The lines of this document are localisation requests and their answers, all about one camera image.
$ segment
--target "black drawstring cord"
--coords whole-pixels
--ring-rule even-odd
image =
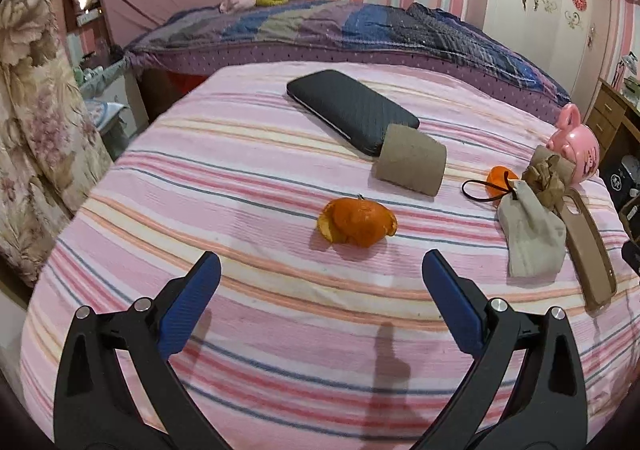
[[[511,183],[509,183],[509,178],[508,178],[509,173],[507,171],[504,172],[504,184],[506,185],[507,188],[503,188],[501,186],[498,185],[494,185],[493,183],[489,183],[488,181],[480,181],[479,179],[469,179],[465,182],[462,183],[462,193],[465,195],[466,198],[471,199],[472,201],[476,201],[479,203],[489,203],[491,201],[497,201],[498,199],[502,199],[505,195],[511,194],[513,195],[514,199],[518,199],[518,196],[516,195],[516,191],[513,189],[513,186],[511,186]],[[488,186],[489,188],[493,188],[495,190],[500,190],[501,192],[503,192],[503,194],[501,195],[497,195],[494,197],[485,197],[485,198],[481,198],[481,197],[473,197],[471,194],[469,194],[466,190],[465,190],[465,185],[467,183],[477,183],[479,185],[484,185],[484,186]]]

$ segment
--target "pink plush toy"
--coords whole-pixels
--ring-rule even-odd
[[[555,132],[546,147],[575,163],[572,183],[590,178],[600,163],[600,145],[591,129],[580,123],[580,110],[574,104],[565,105],[560,111]]]
[[[220,13],[238,13],[239,11],[250,10],[255,6],[255,0],[224,0],[220,4]]]

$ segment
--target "red flower decoration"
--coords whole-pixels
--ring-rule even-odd
[[[587,9],[587,0],[572,0],[574,2],[575,9],[578,11],[585,11]]]

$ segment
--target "white logo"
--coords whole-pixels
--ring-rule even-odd
[[[613,188],[616,192],[620,192],[622,189],[622,181],[618,174],[614,174],[611,176],[611,188]]]

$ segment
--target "purple bed skirt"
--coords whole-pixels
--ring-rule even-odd
[[[421,54],[400,51],[355,52],[320,49],[281,43],[250,43],[221,46],[212,55],[209,48],[198,50],[162,51],[158,53],[128,54],[134,68],[157,68],[187,75],[211,76],[226,66],[262,62],[316,61],[360,62],[365,64],[405,65],[450,75],[475,87],[496,100],[524,110],[529,114],[555,124],[561,107],[542,93],[527,91],[498,80],[481,70],[462,67],[451,62]]]

